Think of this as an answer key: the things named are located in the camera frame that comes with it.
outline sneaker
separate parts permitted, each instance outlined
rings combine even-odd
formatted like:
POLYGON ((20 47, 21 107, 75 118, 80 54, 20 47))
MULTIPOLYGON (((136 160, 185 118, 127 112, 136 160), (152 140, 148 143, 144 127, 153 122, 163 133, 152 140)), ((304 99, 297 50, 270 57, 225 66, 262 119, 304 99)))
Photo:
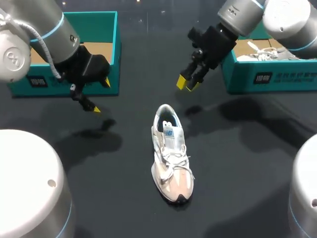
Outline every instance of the sneaker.
POLYGON ((238 61, 268 61, 268 60, 300 60, 292 53, 290 53, 285 47, 281 48, 264 48, 260 50, 252 42, 248 42, 248 45, 257 52, 256 54, 250 54, 240 56, 238 61))
POLYGON ((152 176, 160 193, 172 203, 184 203, 193 193, 194 176, 189 168, 182 125, 174 109, 159 107, 152 126, 154 163, 152 176))
POLYGON ((248 41, 248 45, 254 49, 257 53, 245 56, 240 56, 237 58, 238 61, 267 61, 267 60, 277 60, 278 55, 276 48, 264 48, 260 50, 255 44, 248 41))

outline new balance logo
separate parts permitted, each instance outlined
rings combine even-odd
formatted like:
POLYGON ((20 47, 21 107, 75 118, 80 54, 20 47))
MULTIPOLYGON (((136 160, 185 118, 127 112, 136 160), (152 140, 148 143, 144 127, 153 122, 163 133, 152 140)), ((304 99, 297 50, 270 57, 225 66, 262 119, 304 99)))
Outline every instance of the new balance logo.
POLYGON ((169 137, 174 137, 174 133, 173 133, 172 130, 166 130, 166 131, 165 131, 165 135, 166 135, 166 136, 169 136, 169 137))

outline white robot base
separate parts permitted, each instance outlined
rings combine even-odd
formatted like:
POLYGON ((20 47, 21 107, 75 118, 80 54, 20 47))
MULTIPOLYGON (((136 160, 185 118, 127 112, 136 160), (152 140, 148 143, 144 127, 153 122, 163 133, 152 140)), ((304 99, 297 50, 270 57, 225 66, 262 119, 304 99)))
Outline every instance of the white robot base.
POLYGON ((0 130, 0 237, 72 238, 75 211, 62 163, 43 139, 0 130))
POLYGON ((296 155, 289 196, 288 217, 294 238, 317 237, 317 135, 296 155))

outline black table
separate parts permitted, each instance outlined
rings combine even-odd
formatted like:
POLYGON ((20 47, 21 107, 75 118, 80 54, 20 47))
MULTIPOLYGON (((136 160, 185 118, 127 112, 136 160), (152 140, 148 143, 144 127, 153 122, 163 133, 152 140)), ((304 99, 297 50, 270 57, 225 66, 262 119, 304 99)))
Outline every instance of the black table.
POLYGON ((32 132, 60 155, 76 238, 288 236, 292 163, 317 129, 317 95, 230 96, 220 69, 193 93, 175 86, 192 52, 188 30, 215 24, 223 2, 58 0, 64 11, 119 12, 120 95, 93 98, 103 112, 97 115, 69 98, 13 100, 0 88, 1 128, 32 132), (162 200, 151 176, 150 129, 164 103, 181 119, 196 177, 182 208, 162 200))

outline label sticker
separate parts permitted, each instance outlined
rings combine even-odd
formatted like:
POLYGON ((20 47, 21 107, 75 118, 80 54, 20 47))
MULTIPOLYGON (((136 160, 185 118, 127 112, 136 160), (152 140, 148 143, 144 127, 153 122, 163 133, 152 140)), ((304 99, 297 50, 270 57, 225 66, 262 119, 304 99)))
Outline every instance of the label sticker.
POLYGON ((47 88, 48 84, 45 81, 45 78, 43 76, 32 76, 27 75, 26 78, 30 82, 31 86, 33 88, 47 88))

